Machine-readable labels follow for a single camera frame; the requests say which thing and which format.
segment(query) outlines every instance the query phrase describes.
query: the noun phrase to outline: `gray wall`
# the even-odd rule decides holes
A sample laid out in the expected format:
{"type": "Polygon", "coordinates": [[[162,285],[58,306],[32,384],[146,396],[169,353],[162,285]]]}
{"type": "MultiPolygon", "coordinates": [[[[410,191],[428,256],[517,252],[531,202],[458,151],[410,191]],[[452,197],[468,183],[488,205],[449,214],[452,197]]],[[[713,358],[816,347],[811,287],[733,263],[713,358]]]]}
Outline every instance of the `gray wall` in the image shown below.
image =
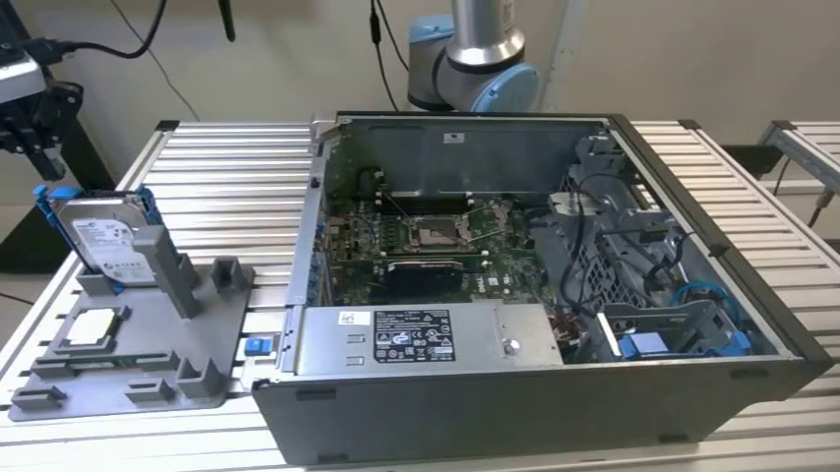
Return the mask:
{"type": "MultiPolygon", "coordinates": [[[[157,0],[118,0],[145,34],[157,0]]],[[[402,50],[409,24],[449,13],[448,0],[384,0],[402,50]]],[[[297,120],[337,109],[389,109],[368,29],[368,0],[237,0],[238,41],[229,43],[217,2],[174,0],[153,50],[205,121],[297,120]]],[[[123,50],[138,40],[108,0],[16,2],[32,34],[92,40],[123,50]]],[[[520,1],[516,18],[528,57],[548,71],[567,1],[520,1]]],[[[393,90],[404,101],[406,73],[388,44],[393,90]]],[[[190,119],[153,60],[123,61],[79,51],[56,68],[87,88],[83,122],[115,174],[127,169],[162,119],[190,119]]]]}
{"type": "Polygon", "coordinates": [[[693,118],[725,144],[755,142],[774,119],[840,119],[840,1],[588,4],[548,109],[693,118]]]}

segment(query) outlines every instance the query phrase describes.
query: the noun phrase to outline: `power supply label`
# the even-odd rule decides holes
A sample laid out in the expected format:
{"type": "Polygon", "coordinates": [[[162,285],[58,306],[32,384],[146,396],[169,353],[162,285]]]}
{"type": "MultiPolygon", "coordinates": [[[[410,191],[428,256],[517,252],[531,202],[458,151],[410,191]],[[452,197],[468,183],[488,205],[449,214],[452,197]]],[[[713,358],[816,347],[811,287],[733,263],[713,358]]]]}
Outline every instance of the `power supply label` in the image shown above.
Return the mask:
{"type": "Polygon", "coordinates": [[[449,310],[374,312],[373,358],[380,363],[456,360],[449,310]]]}

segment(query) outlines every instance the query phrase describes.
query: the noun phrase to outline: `metal case panel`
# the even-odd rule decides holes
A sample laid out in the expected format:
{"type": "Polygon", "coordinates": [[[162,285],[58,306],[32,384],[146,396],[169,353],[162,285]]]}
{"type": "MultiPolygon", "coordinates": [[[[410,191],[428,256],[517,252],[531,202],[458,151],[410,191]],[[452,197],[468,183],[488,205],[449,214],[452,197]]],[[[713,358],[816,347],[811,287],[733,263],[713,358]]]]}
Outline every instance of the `metal case panel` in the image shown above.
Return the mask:
{"type": "Polygon", "coordinates": [[[783,399],[802,362],[657,364],[265,384],[254,398],[290,464],[567,452],[700,441],[783,399]]]}

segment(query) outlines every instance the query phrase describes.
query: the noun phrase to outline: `blue latch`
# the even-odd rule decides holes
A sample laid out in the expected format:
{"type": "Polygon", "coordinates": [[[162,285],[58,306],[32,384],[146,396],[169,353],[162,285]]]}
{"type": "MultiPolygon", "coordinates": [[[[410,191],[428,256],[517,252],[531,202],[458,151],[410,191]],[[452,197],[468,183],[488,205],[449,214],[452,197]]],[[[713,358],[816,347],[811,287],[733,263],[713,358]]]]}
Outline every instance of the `blue latch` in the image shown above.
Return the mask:
{"type": "Polygon", "coordinates": [[[274,341],[270,337],[253,337],[246,340],[246,356],[267,356],[273,347],[274,341]]]}

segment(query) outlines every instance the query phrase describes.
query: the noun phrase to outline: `aluminum extrusion table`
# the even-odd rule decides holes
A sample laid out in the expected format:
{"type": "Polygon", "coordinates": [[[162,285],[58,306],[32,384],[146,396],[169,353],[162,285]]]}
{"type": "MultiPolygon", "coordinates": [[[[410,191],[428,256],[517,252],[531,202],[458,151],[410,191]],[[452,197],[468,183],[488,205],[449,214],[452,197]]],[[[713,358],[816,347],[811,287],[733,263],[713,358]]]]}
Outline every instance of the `aluminum extrusion table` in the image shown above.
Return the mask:
{"type": "MultiPolygon", "coordinates": [[[[700,129],[637,122],[639,131],[705,211],[840,359],[840,258],[700,129]]],[[[243,470],[283,468],[245,385],[270,372],[245,339],[281,329],[298,213],[310,165],[306,124],[183,123],[155,132],[119,185],[143,182],[182,251],[197,264],[234,255],[257,266],[229,400],[213,410],[14,424],[0,412],[0,467],[16,470],[243,470]]],[[[79,286],[71,256],[0,351],[0,410],[24,385],[79,286]]],[[[840,470],[840,368],[784,402],[748,407],[700,444],[377,465],[365,470],[782,471],[840,470]]]]}

